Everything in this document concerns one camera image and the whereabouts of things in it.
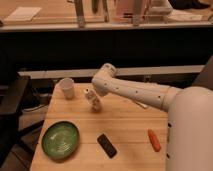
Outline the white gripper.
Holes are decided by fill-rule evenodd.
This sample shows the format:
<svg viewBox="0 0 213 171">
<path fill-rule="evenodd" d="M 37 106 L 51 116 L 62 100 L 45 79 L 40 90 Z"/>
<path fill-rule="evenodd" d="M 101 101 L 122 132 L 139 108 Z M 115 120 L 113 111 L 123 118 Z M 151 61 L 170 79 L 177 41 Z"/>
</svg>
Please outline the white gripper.
<svg viewBox="0 0 213 171">
<path fill-rule="evenodd" d="M 100 112 L 102 109 L 101 102 L 93 89 L 84 90 L 85 98 L 91 106 L 93 112 Z"/>
</svg>

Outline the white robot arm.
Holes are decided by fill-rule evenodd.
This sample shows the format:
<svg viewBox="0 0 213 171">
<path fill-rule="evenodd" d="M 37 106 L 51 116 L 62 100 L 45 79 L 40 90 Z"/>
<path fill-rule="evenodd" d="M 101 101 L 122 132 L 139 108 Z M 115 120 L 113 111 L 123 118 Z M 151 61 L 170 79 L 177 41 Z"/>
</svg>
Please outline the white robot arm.
<svg viewBox="0 0 213 171">
<path fill-rule="evenodd" d="M 213 171 L 213 90 L 176 88 L 115 77 L 105 63 L 91 83 L 100 96 L 113 93 L 168 113 L 165 171 Z"/>
</svg>

